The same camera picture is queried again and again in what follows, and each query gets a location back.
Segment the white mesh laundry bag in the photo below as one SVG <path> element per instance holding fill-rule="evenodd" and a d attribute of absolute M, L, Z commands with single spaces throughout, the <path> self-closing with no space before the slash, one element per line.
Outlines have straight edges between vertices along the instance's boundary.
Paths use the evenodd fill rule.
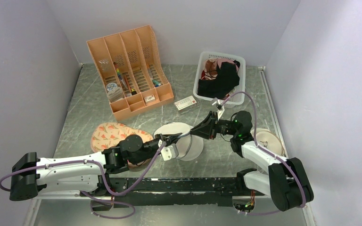
<path fill-rule="evenodd" d="M 189 133 L 192 126 L 183 122 L 170 122 L 159 127 L 154 135 L 182 133 L 181 138 L 175 143 L 179 152 L 176 158 L 182 161 L 192 161 L 202 153 L 204 149 L 203 139 Z"/>

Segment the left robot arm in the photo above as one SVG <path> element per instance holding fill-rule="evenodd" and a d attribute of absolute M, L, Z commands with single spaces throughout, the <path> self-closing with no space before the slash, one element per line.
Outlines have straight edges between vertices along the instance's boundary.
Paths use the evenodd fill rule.
<path fill-rule="evenodd" d="M 26 153 L 12 167 L 9 199 L 24 201 L 38 194 L 75 190 L 107 195 L 112 188 L 109 175 L 128 171 L 129 164 L 152 161 L 161 153 L 170 157 L 169 148 L 183 136 L 157 134 L 143 142 L 133 134 L 102 152 L 58 159 Z"/>

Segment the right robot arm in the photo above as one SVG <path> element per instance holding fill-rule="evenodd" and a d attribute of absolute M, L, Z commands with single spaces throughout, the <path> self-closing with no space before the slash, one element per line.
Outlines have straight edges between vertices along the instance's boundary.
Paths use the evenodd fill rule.
<path fill-rule="evenodd" d="M 231 135 L 230 146 L 234 153 L 254 162 L 261 173 L 249 168 L 237 173 L 235 188 L 241 195 L 254 190 L 271 197 L 279 211 L 304 207 L 314 200 L 314 193 L 302 162 L 298 158 L 286 158 L 260 146 L 250 132 L 252 116 L 239 111 L 230 120 L 221 120 L 217 112 L 210 111 L 207 117 L 190 130 L 190 134 L 215 139 L 219 135 Z"/>

